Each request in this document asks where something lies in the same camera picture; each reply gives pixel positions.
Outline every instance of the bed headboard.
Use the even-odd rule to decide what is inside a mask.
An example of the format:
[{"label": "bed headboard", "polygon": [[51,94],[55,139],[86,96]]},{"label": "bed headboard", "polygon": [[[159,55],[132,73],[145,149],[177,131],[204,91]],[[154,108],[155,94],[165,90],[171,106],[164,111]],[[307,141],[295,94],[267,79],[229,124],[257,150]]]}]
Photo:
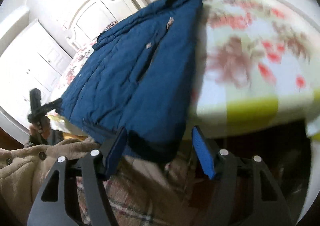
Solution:
[{"label": "bed headboard", "polygon": [[72,18],[68,43],[77,51],[97,37],[109,23],[121,21],[147,5],[145,0],[87,0]]}]

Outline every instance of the white wardrobe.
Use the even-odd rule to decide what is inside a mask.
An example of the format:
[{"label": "white wardrobe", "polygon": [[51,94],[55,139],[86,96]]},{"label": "white wardrobe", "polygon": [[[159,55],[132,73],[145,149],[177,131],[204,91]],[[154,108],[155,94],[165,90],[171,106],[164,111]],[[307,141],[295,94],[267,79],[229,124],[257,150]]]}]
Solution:
[{"label": "white wardrobe", "polygon": [[29,24],[0,56],[0,106],[28,128],[29,91],[41,90],[42,104],[71,57],[55,42],[38,20]]}]

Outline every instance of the hand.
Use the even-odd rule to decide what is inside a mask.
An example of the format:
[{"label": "hand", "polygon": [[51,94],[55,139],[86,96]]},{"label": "hand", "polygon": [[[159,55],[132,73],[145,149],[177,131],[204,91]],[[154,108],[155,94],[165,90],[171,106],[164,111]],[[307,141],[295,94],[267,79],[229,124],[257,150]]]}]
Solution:
[{"label": "hand", "polygon": [[[42,117],[41,118],[41,125],[42,125],[42,130],[43,130],[43,133],[41,133],[41,136],[44,139],[48,139],[50,132],[51,132],[50,119],[47,116]],[[36,136],[38,130],[39,130],[39,128],[36,124],[32,124],[29,127],[29,132],[30,132],[31,136]]]}]

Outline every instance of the metal screw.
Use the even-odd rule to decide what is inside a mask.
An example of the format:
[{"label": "metal screw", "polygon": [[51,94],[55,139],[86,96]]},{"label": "metal screw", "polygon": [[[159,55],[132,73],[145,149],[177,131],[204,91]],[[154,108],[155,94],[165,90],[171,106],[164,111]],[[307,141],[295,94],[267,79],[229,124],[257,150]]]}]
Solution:
[{"label": "metal screw", "polygon": [[261,162],[262,158],[260,156],[254,156],[253,160],[256,161],[256,162]]},{"label": "metal screw", "polygon": [[222,155],[222,156],[227,156],[227,155],[229,154],[229,151],[226,150],[226,149],[220,149],[219,153],[220,153],[220,155]]},{"label": "metal screw", "polygon": [[65,156],[61,156],[61,157],[58,158],[58,162],[59,163],[63,163],[65,160],[66,160]]},{"label": "metal screw", "polygon": [[90,155],[93,157],[98,156],[99,154],[100,154],[100,151],[97,149],[94,149],[90,152]]}]

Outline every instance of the plaid fabric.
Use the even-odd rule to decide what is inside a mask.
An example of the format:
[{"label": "plaid fabric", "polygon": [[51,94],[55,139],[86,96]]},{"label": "plaid fabric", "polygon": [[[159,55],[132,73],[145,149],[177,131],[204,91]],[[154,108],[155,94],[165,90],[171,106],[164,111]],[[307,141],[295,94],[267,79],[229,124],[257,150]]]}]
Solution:
[{"label": "plaid fabric", "polygon": [[[124,157],[117,173],[104,182],[110,205],[120,226],[188,225],[196,211],[190,211],[196,155],[191,141],[183,141],[176,158],[157,165]],[[82,178],[77,178],[83,222],[90,224]]]}]

